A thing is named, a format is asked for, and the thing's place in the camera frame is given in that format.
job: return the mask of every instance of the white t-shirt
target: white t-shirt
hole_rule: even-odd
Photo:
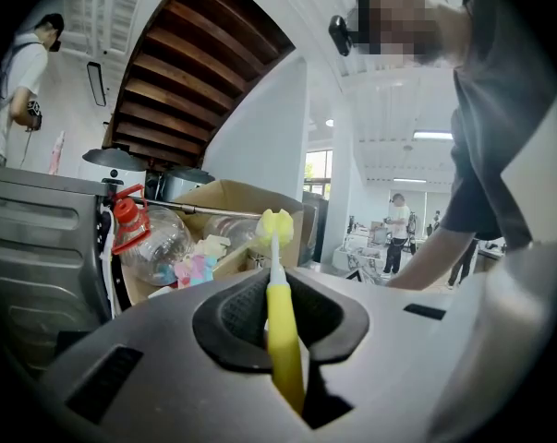
[[[7,137],[13,124],[9,116],[9,105],[17,88],[30,90],[31,100],[38,96],[42,75],[48,64],[48,52],[40,44],[35,34],[22,34],[16,37],[12,46],[13,58],[6,68],[6,76],[0,94],[0,154],[6,156]]]
[[[405,240],[407,238],[407,224],[409,223],[409,207],[404,205],[403,207],[393,206],[391,209],[391,220],[403,220],[403,223],[396,225],[391,225],[391,234],[393,238],[400,240]]]

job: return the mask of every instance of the window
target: window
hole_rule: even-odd
[[[303,190],[329,199],[332,189],[332,150],[308,152]]]

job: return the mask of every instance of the black rectangle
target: black rectangle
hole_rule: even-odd
[[[140,351],[117,347],[68,400],[68,408],[99,424],[141,357]]]
[[[433,320],[442,320],[446,311],[440,308],[433,308],[431,306],[410,304],[404,308],[406,312],[411,314],[421,315],[426,318],[432,318]]]

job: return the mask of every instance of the red bottle cap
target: red bottle cap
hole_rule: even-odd
[[[124,198],[116,202],[114,216],[120,223],[130,223],[139,216],[139,207],[132,198]]]

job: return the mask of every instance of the wooden staircase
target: wooden staircase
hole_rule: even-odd
[[[224,121],[293,49],[252,0],[165,0],[130,58],[103,146],[153,169],[200,165]]]

